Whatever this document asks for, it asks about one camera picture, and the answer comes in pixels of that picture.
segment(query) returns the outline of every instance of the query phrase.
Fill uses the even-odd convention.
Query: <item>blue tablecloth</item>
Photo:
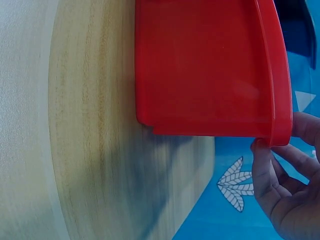
[[[309,0],[315,30],[320,39],[320,2]],[[308,59],[288,53],[293,111],[320,117],[320,66],[310,68]],[[174,240],[280,240],[270,221],[253,197],[250,152],[251,138],[215,139],[215,166],[209,182],[197,204],[173,238]],[[309,156],[315,157],[315,149],[297,138],[291,144]],[[278,158],[287,172],[307,182],[283,159]]]

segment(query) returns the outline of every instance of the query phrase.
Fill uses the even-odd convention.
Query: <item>red plastic tray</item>
[[[292,94],[273,0],[136,0],[136,114],[155,134],[286,145]]]

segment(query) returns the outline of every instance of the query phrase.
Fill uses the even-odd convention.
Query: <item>white leaf print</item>
[[[217,182],[217,186],[225,199],[239,212],[244,210],[245,205],[242,196],[254,195],[254,185],[252,183],[240,184],[252,177],[250,171],[240,171],[242,165],[243,157],[240,157]]]
[[[237,172],[233,173],[229,176],[222,177],[218,184],[222,185],[236,185],[239,184],[249,178],[251,178],[251,172],[250,171],[242,171],[242,172]]]
[[[222,192],[223,196],[225,197],[225,199],[227,199],[227,201],[229,203],[231,203],[231,205],[237,209],[239,212],[242,212],[244,210],[244,200],[243,198],[240,196],[239,193],[237,193],[235,190],[233,189],[227,189],[223,186],[218,185],[220,191]]]
[[[243,196],[253,196],[254,195],[254,185],[252,183],[241,184],[241,185],[229,185],[226,188],[235,190],[238,194],[243,195]]]
[[[243,164],[243,160],[244,160],[244,158],[240,157],[231,167],[228,168],[227,171],[225,171],[225,173],[223,174],[222,178],[223,177],[227,177],[227,176],[229,176],[231,174],[240,172],[240,169],[241,169],[242,164]]]

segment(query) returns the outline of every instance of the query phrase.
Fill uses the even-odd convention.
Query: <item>dark blue object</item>
[[[286,50],[310,59],[316,69],[317,40],[314,21],[305,0],[274,0]]]

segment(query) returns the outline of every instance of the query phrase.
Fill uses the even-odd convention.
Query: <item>wooden surface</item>
[[[134,1],[0,0],[0,239],[171,239],[209,137],[135,116]]]

